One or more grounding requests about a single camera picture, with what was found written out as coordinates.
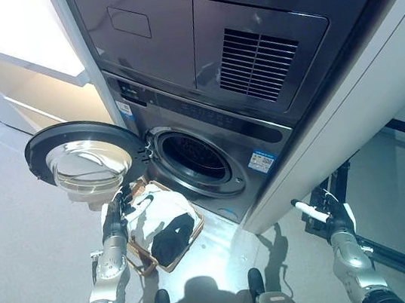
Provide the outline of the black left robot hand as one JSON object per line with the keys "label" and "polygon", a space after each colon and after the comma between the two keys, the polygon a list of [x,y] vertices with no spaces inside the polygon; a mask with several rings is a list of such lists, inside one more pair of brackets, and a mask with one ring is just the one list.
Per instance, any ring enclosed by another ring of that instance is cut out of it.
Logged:
{"label": "black left robot hand", "polygon": [[110,237],[121,237],[128,241],[126,216],[135,208],[132,207],[132,192],[129,185],[124,185],[115,193],[112,201],[108,202],[106,216],[103,222],[103,243]]}

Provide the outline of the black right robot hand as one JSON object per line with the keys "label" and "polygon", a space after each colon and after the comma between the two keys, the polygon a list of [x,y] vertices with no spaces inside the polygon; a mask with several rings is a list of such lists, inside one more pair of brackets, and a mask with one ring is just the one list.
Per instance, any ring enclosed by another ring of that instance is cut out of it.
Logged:
{"label": "black right robot hand", "polygon": [[325,190],[324,192],[325,210],[317,210],[317,207],[313,207],[300,200],[291,200],[291,205],[311,219],[315,219],[326,225],[327,239],[328,241],[335,233],[345,232],[355,236],[355,221],[354,214],[348,204],[339,201],[336,196]]}

